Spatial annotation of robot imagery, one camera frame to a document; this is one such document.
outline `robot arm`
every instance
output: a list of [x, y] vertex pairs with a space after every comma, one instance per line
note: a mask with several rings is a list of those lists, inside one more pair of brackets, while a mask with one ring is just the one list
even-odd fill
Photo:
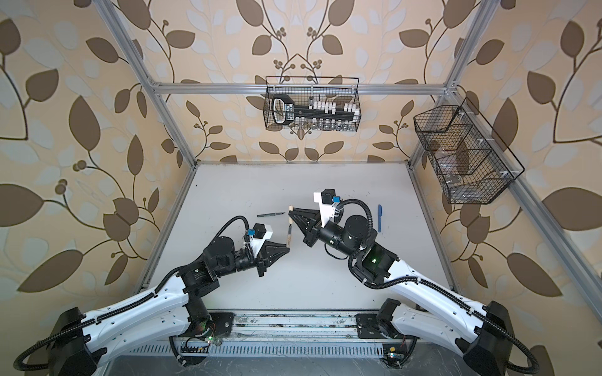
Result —
[[[505, 307], [495, 301], [486, 306], [456, 294], [376, 243], [377, 233], [365, 203], [355, 199], [342, 201], [332, 189], [314, 193], [314, 201], [319, 210], [295, 208], [288, 214], [303, 232], [305, 244], [312, 247], [316, 241], [323, 241], [349, 256], [347, 267], [363, 285], [391, 289], [428, 311], [414, 310], [389, 299], [377, 315], [382, 334], [390, 338], [409, 334], [444, 346], [461, 355], [481, 376], [503, 376], [506, 368], [523, 374], [539, 371], [533, 354], [514, 338]], [[348, 203], [362, 206], [366, 217], [352, 215], [341, 227], [338, 223], [343, 206]], [[530, 367], [508, 361], [512, 345], [527, 356]]]
[[[245, 223], [244, 248], [222, 232], [235, 220]], [[211, 315], [202, 297], [219, 287], [219, 277], [257, 268], [260, 277], [289, 252], [285, 244], [270, 242], [272, 228], [238, 216], [228, 221], [203, 253], [188, 265], [171, 270], [152, 289], [116, 304], [82, 314], [78, 308], [63, 312], [50, 337], [24, 351], [15, 361], [19, 371], [49, 369], [50, 376], [89, 376], [98, 366], [155, 339], [203, 336]], [[26, 365], [25, 358], [46, 347], [48, 363]]]

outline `vent grille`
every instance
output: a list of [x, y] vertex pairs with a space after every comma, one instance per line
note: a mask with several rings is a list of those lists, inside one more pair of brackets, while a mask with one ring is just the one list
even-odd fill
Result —
[[[216, 357], [350, 357], [350, 358], [381, 358], [383, 356], [382, 344], [304, 344], [278, 345], [269, 342], [226, 342], [221, 346], [211, 345], [200, 347], [188, 344], [182, 353], [190, 356], [216, 356]], [[141, 356], [171, 356], [169, 345], [145, 345], [129, 352], [130, 355]]]

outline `beige wall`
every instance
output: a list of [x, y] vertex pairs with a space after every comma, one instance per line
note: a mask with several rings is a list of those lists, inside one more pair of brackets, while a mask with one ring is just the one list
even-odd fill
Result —
[[[518, 123], [500, 122], [500, 130], [514, 136], [510, 147], [529, 184], [600, 275], [602, 3], [516, 3], [496, 12], [461, 86], [492, 123], [512, 103]], [[490, 40], [503, 43], [498, 55], [486, 53]], [[494, 59], [479, 64], [489, 60], [480, 60], [480, 51]]]
[[3, 1], [0, 22], [0, 368], [16, 375], [61, 312], [131, 294], [188, 167], [139, 85], [116, 113], [136, 80], [94, 6]]
[[[600, 273], [602, 4], [502, 5], [460, 91], [510, 142], [531, 186]], [[464, 294], [508, 308], [518, 338], [543, 363], [539, 375], [599, 374], [602, 327], [511, 193], [486, 206], [450, 206], [430, 164], [417, 171]], [[510, 359], [524, 364], [519, 353]]]
[[444, 12], [440, 0], [191, 0], [147, 11], [145, 2], [114, 1], [155, 80], [205, 83], [283, 72], [443, 83], [477, 4], [455, 1]]
[[432, 108], [430, 97], [360, 98], [362, 121], [357, 132], [267, 131], [262, 111], [251, 104], [259, 100], [263, 106], [260, 96], [174, 94], [168, 104], [194, 155], [203, 162], [223, 158], [231, 162], [309, 162], [318, 157], [320, 162], [409, 159], [418, 142], [412, 118]]

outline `black wire basket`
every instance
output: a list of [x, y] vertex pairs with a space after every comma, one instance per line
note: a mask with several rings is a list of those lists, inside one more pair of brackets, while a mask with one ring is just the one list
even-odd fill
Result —
[[265, 128], [356, 132], [362, 118], [358, 85], [352, 77], [268, 76]]
[[[465, 99], [414, 117], [414, 126], [443, 193], [450, 204], [488, 204], [524, 172], [524, 166], [486, 118], [491, 135], [474, 124], [479, 111]], [[492, 144], [508, 151], [520, 165], [503, 161]]]

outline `blue pen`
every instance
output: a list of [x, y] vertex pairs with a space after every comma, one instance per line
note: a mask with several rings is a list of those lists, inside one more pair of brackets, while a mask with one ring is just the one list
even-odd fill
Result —
[[378, 232], [380, 232], [380, 219], [382, 218], [382, 205], [378, 205]]

